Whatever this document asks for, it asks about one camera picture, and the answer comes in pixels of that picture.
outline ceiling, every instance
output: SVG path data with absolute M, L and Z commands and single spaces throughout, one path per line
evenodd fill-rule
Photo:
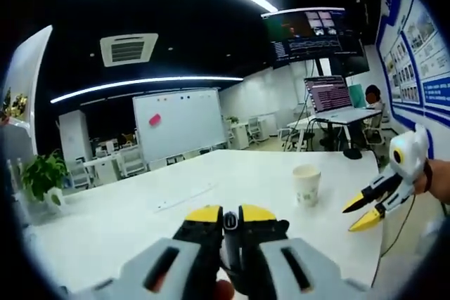
M 39 75 L 38 99 L 130 79 L 176 75 L 245 77 L 268 67 L 269 44 L 260 18 L 266 10 L 249 0 L 44 0 L 39 27 L 54 31 Z M 380 0 L 267 0 L 278 9 L 345 7 L 365 44 L 373 43 Z M 148 63 L 104 67 L 99 40 L 118 34 L 158 33 Z M 225 88 L 232 83 L 201 85 Z M 183 86 L 199 86 L 198 82 Z M 61 101 L 58 110 L 82 102 L 180 84 L 108 89 Z

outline paper cup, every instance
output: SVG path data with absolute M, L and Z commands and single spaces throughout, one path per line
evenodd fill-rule
M 316 205 L 319 200 L 320 170 L 312 164 L 305 164 L 296 167 L 292 174 L 297 201 L 308 207 Z

